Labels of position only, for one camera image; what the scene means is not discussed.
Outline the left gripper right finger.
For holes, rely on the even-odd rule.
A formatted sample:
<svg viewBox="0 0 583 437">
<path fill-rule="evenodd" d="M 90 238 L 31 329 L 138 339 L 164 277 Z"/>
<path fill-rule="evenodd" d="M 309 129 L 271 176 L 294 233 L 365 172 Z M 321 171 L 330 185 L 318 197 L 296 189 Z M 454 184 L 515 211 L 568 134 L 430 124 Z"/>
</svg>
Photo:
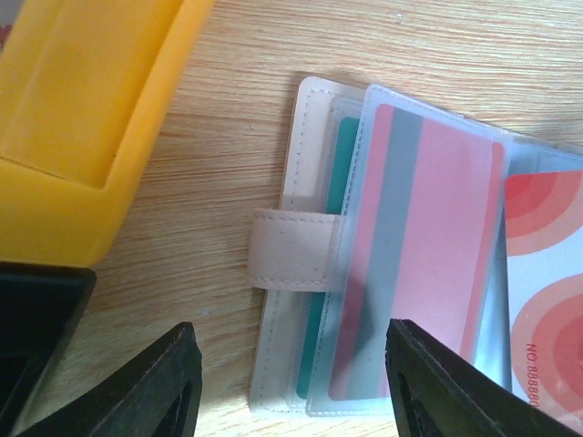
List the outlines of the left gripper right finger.
<svg viewBox="0 0 583 437">
<path fill-rule="evenodd" d="M 390 320 L 385 367 L 400 436 L 577 435 L 411 320 Z"/>
</svg>

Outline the red patterned credit card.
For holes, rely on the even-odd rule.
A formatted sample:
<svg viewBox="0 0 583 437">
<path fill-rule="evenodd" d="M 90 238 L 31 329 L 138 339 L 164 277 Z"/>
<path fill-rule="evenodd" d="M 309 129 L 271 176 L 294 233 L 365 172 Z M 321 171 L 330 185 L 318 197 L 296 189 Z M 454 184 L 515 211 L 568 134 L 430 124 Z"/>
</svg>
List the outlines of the red patterned credit card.
<svg viewBox="0 0 583 437">
<path fill-rule="evenodd" d="M 476 355 L 506 174 L 501 143 L 387 104 L 368 127 L 330 397 L 386 395 L 390 319 Z"/>
<path fill-rule="evenodd" d="M 582 174 L 506 182 L 512 390 L 550 415 L 582 414 Z"/>
</svg>

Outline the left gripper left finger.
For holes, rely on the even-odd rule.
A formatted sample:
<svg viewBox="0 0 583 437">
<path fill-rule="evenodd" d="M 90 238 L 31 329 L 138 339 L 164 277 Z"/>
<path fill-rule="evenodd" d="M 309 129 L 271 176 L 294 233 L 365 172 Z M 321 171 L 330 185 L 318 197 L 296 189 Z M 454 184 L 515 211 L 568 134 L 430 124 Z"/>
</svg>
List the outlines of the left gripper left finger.
<svg viewBox="0 0 583 437">
<path fill-rule="evenodd" d="M 192 436 L 202 392 L 193 325 L 181 322 L 22 436 Z"/>
</svg>

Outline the beige card holder wallet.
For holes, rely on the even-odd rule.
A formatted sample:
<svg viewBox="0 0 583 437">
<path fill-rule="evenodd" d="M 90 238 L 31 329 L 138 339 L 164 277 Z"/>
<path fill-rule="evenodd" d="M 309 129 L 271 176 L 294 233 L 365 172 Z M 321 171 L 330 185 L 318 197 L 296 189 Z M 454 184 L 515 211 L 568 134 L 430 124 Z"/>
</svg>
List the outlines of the beige card holder wallet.
<svg viewBox="0 0 583 437">
<path fill-rule="evenodd" d="M 392 414 L 387 376 L 386 395 L 380 398 L 335 401 L 329 394 L 356 226 L 350 210 L 361 196 L 368 127 L 381 104 L 468 128 L 504 147 L 500 220 L 486 274 L 476 355 L 469 362 L 500 386 L 510 385 L 502 211 L 506 180 L 578 171 L 581 156 L 384 86 L 362 90 L 311 76 L 302 80 L 296 97 L 281 203 L 252 216 L 247 275 L 252 286 L 266 290 L 251 379 L 253 411 L 318 417 Z"/>
</svg>

